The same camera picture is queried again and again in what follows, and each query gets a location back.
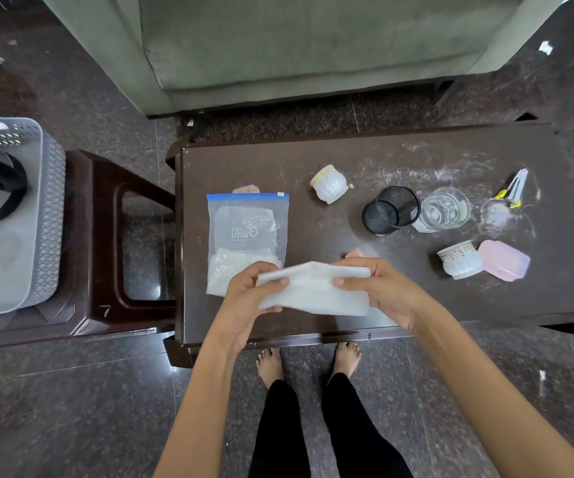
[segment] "white tissue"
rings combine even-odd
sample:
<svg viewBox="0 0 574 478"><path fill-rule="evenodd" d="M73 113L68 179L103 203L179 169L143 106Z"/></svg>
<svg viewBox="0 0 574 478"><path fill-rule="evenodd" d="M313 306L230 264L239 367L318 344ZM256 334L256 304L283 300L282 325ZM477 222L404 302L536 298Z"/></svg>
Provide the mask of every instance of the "white tissue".
<svg viewBox="0 0 574 478"><path fill-rule="evenodd" d="M369 295L362 291L342 290L335 287L335 277L371 276L371 270L361 266L337 266L311 261L276 272L258 276L257 285L289 277L286 289L265 298L259 308L275 305L297 308L323 315L355 315L369 313Z"/></svg>
<svg viewBox="0 0 574 478"><path fill-rule="evenodd" d="M207 291L205 293L225 297L227 286L230 284L232 277L257 261L273 263L278 268L283 266L278 257L269 248L254 251L232 251L219 248L209 258L207 264Z"/></svg>

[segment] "gray plastic basket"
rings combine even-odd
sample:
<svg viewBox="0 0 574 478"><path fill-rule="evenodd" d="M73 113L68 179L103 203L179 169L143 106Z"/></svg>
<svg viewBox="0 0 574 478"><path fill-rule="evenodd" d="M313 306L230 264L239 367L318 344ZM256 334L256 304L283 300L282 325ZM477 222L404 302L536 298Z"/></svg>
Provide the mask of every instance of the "gray plastic basket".
<svg viewBox="0 0 574 478"><path fill-rule="evenodd" d="M24 298L0 313L36 305L50 298L57 288L61 258L63 196L66 176L66 154L62 147L32 119L0 118L0 147L32 168L36 180L29 183L26 208L36 217L36 240L32 267L24 268L21 278L28 285Z"/></svg>

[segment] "green sofa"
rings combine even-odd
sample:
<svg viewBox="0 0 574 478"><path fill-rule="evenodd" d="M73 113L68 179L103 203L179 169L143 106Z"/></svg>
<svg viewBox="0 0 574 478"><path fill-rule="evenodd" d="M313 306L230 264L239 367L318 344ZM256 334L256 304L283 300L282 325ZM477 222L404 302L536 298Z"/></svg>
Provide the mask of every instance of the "green sofa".
<svg viewBox="0 0 574 478"><path fill-rule="evenodd" d="M499 69L563 0L44 0L145 115Z"/></svg>

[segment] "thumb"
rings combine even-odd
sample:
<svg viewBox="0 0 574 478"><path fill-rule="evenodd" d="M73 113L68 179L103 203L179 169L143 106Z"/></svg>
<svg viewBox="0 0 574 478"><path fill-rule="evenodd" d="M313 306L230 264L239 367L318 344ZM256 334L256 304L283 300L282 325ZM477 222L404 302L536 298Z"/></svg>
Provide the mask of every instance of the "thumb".
<svg viewBox="0 0 574 478"><path fill-rule="evenodd" d="M368 277L366 279L342 279L336 277L333 279L333 284L335 287L343 290L362 290L363 292L371 292L375 277Z"/></svg>
<svg viewBox="0 0 574 478"><path fill-rule="evenodd" d="M287 285L289 285L289 279L287 277L283 277L280 280L272 280L268 281L267 283L263 283L258 287L254 287L250 291L253 292L254 297L260 303L263 301L263 299L265 299L265 297L280 292Z"/></svg>

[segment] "white ceramic cup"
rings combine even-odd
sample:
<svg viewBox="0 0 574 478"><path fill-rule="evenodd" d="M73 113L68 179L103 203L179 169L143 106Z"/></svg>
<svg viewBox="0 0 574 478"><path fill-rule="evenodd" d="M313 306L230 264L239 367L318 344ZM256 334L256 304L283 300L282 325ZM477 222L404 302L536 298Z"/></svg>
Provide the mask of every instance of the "white ceramic cup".
<svg viewBox="0 0 574 478"><path fill-rule="evenodd" d="M331 164L318 171L309 184L327 204L333 203L349 189L347 179Z"/></svg>
<svg viewBox="0 0 574 478"><path fill-rule="evenodd" d="M444 271L451 275L453 280L471 277L484 269L482 256L477 253L470 240L440 250L437 256L442 260Z"/></svg>

